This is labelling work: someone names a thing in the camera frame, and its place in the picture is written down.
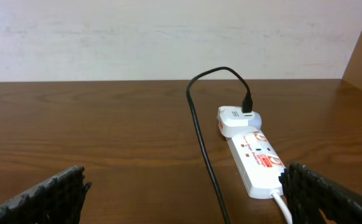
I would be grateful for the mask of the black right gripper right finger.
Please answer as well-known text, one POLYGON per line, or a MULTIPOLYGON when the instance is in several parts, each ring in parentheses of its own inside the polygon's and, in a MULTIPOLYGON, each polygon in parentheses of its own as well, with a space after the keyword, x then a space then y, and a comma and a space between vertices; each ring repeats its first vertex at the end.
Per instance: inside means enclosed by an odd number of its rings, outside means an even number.
POLYGON ((362 195, 291 163, 279 176, 293 223, 362 223, 362 195))

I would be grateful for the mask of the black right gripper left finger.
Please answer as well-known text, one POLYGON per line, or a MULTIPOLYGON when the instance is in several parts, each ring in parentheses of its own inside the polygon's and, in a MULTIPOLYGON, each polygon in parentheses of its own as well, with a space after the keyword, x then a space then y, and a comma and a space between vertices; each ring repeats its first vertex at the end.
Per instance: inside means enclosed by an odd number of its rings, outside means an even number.
POLYGON ((0 224, 79 224, 91 182, 72 166, 0 204, 0 224))

